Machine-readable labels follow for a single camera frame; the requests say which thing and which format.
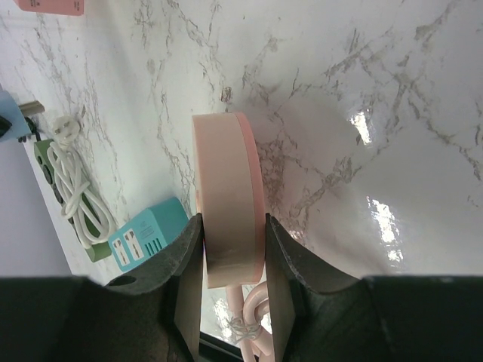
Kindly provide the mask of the teal power strip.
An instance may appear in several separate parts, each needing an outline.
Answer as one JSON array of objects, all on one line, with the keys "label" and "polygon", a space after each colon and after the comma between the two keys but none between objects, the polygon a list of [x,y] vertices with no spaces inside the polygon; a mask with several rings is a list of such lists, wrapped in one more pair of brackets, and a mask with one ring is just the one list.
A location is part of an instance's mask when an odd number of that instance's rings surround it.
[{"label": "teal power strip", "polygon": [[129,272],[165,249],[187,223],[183,205],[175,197],[138,213],[108,240],[120,270]]}]

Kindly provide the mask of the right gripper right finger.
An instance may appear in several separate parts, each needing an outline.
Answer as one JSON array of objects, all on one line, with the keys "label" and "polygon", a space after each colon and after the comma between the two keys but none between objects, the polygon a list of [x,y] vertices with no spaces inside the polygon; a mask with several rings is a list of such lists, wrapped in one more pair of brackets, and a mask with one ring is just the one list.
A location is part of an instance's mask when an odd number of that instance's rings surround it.
[{"label": "right gripper right finger", "polygon": [[282,361],[296,319],[310,312],[305,292],[337,293],[358,282],[295,241],[266,214],[265,265],[275,360]]}]

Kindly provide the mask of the green power strip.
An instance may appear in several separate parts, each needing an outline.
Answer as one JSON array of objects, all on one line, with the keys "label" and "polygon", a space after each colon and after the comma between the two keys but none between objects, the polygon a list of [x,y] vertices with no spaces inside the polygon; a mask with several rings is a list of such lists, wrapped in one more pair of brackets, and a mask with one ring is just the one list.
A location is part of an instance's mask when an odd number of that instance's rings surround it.
[{"label": "green power strip", "polygon": [[34,156],[61,206],[61,216],[73,227],[89,259],[97,262],[110,256],[114,219],[87,178],[77,151],[48,139],[34,143]]}]

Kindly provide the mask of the pink round socket base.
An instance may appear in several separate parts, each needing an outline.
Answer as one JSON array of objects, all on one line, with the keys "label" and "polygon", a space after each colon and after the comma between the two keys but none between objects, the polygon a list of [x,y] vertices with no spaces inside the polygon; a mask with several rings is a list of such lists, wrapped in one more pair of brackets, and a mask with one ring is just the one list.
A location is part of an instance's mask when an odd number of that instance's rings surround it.
[{"label": "pink round socket base", "polygon": [[250,123],[240,112],[195,115],[192,130],[208,287],[256,284],[265,262],[265,204]]}]

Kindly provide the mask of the pink cube socket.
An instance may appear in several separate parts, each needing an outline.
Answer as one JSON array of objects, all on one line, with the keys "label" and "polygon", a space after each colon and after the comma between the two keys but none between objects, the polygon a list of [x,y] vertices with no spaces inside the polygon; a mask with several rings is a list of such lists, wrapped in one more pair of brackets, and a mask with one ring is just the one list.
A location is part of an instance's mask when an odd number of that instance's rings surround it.
[{"label": "pink cube socket", "polygon": [[85,12],[83,0],[14,0],[22,11],[40,14],[81,16]]}]

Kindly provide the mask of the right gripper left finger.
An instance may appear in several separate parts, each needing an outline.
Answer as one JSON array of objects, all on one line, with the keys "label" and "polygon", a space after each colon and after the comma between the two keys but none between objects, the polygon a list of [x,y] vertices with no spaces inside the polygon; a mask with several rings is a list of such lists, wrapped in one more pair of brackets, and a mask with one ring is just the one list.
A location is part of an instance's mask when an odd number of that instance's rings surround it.
[{"label": "right gripper left finger", "polygon": [[107,285],[116,343],[134,361],[196,361],[199,356],[203,222],[197,213],[162,251]]}]

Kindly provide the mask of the blue plug adapter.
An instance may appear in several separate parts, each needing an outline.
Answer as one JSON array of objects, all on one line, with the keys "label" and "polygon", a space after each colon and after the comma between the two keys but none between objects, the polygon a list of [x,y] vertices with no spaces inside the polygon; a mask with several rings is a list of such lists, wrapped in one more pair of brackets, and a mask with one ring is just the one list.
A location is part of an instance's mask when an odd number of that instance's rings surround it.
[{"label": "blue plug adapter", "polygon": [[2,90],[1,141],[19,140],[25,142],[32,135],[40,140],[37,125],[32,117],[44,111],[44,106],[38,100],[19,105],[9,92]]}]

